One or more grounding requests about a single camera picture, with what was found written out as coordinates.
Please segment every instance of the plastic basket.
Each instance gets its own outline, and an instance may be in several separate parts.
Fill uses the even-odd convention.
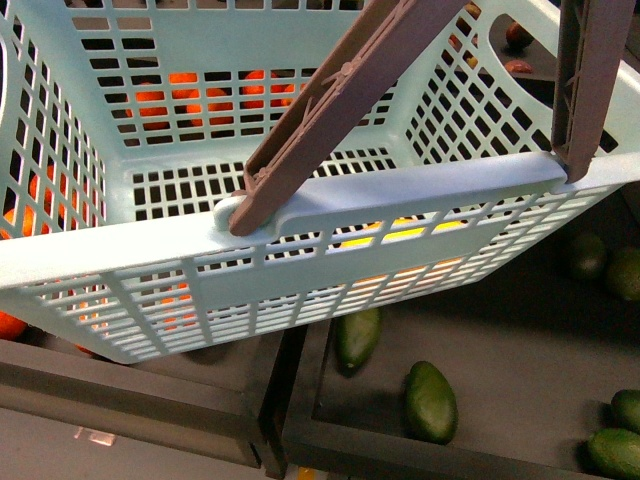
[[[640,76],[621,65],[617,147],[565,184],[542,152],[551,110],[488,40],[508,14],[555,52],[559,12],[478,0],[477,20],[460,14],[469,31],[453,20],[317,178],[232,236],[228,200],[211,211],[295,95],[273,85],[299,91],[358,13],[323,3],[0,1],[0,308],[138,362],[476,282],[640,178]],[[195,83],[171,83],[177,72]],[[247,85],[264,88],[249,99]]]

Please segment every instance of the sorting tray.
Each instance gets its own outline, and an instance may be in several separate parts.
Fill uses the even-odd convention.
[[[485,280],[383,308],[383,333],[353,378],[336,369],[328,322],[310,325],[284,430],[297,464],[366,478],[578,479],[607,404],[640,388],[640,305],[559,273],[565,235],[640,245],[619,193]],[[410,439],[405,375],[434,363],[458,401],[448,446]]]
[[[0,340],[0,407],[263,465],[282,478],[296,335],[276,332],[123,366],[30,328],[19,342]]]

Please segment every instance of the brown plastic handle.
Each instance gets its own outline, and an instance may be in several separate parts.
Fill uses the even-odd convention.
[[[467,0],[371,0],[245,165],[248,235],[298,190]]]
[[[635,0],[562,0],[551,144],[568,182],[587,174],[604,128]]]

